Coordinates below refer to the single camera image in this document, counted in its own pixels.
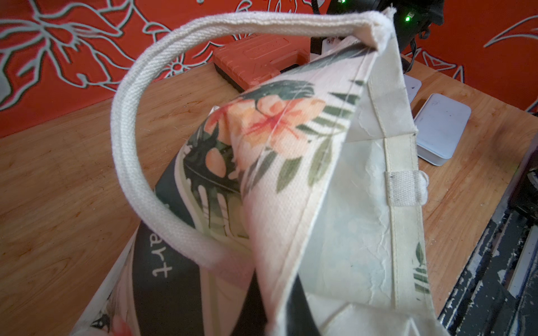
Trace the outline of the white canvas tote bag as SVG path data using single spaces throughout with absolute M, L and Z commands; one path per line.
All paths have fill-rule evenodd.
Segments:
M 447 334 L 393 12 L 212 15 L 145 50 L 111 111 L 113 163 L 142 221 L 73 335 Z M 214 107 L 150 187 L 135 140 L 145 89 L 179 53 L 233 33 L 340 42 Z

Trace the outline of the grey pencil case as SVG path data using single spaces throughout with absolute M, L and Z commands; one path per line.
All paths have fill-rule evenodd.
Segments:
M 454 99 L 434 93 L 417 113 L 418 156 L 440 167 L 454 155 L 472 109 Z
M 412 103 L 413 100 L 416 98 L 420 88 L 422 87 L 422 82 L 417 78 L 408 76 L 407 74 L 404 74 L 403 79 L 405 82 L 409 103 Z

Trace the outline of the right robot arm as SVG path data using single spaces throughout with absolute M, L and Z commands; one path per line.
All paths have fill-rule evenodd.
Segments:
M 328 5 L 328 15 L 393 10 L 389 16 L 395 26 L 399 50 L 402 52 L 409 47 L 412 52 L 409 61 L 402 60 L 405 74 L 412 70 L 415 61 L 416 39 L 427 39 L 430 36 L 430 25 L 440 26 L 444 23 L 444 0 L 312 0 L 310 4 L 314 14 L 321 14 L 320 7 L 323 4 Z

